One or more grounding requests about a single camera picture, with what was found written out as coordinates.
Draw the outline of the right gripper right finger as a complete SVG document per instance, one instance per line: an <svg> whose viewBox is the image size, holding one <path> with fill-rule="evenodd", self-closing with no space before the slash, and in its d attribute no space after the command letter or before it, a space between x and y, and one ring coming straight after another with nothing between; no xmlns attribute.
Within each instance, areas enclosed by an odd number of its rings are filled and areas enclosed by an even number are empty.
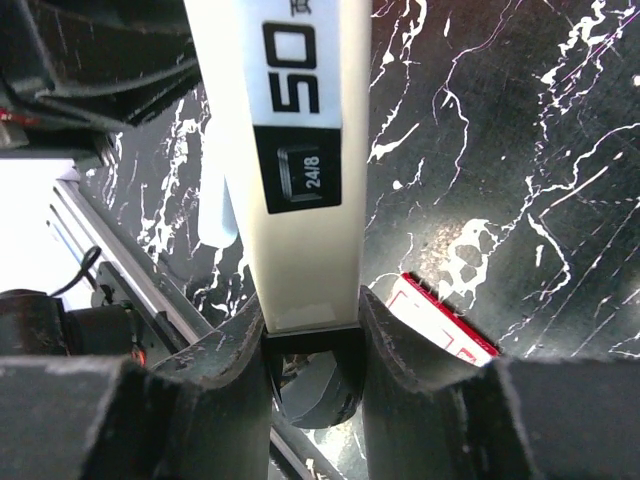
<svg viewBox="0 0 640 480"><path fill-rule="evenodd" d="M360 294L362 421L373 479L635 479L639 364L521 360L475 367Z"/></svg>

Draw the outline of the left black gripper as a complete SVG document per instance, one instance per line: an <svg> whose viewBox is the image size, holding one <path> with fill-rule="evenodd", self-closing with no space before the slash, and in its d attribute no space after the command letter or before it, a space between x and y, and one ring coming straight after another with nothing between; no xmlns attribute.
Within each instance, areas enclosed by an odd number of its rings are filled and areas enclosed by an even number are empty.
<svg viewBox="0 0 640 480"><path fill-rule="evenodd" d="M125 130L200 81L181 1L4 1L1 117L40 129Z"/></svg>

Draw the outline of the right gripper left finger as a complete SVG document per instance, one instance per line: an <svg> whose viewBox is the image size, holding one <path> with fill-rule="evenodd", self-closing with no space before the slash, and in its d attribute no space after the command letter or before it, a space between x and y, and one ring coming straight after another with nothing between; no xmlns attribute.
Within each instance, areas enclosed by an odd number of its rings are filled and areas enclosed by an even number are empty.
<svg viewBox="0 0 640 480"><path fill-rule="evenodd" d="M127 311L74 319L41 292L1 297L5 479L264 479L271 392L251 299L224 330L145 368Z"/></svg>

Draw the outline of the red staple box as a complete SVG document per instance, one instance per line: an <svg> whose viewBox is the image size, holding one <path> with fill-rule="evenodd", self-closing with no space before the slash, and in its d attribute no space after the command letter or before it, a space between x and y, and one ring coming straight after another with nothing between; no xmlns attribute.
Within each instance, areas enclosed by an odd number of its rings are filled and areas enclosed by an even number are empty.
<svg viewBox="0 0 640 480"><path fill-rule="evenodd" d="M486 335L412 273L397 275L376 299L387 315L381 322L405 348L431 346L476 368L501 356Z"/></svg>

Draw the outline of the beige black stapler base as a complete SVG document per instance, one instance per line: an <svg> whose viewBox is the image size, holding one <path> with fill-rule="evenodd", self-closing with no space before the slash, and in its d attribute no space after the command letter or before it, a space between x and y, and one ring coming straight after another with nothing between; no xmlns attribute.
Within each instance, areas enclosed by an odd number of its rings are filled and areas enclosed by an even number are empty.
<svg viewBox="0 0 640 480"><path fill-rule="evenodd" d="M297 427L337 425L354 415L365 375L371 3L189 1L185 10L275 399Z"/></svg>

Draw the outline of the light blue white stapler top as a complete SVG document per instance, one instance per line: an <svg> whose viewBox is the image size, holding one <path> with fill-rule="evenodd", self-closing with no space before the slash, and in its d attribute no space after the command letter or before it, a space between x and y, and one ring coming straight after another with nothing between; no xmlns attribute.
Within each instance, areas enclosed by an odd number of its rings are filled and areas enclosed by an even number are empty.
<svg viewBox="0 0 640 480"><path fill-rule="evenodd" d="M201 172L198 235L203 244L218 249L231 246L238 235L224 173L208 164Z"/></svg>

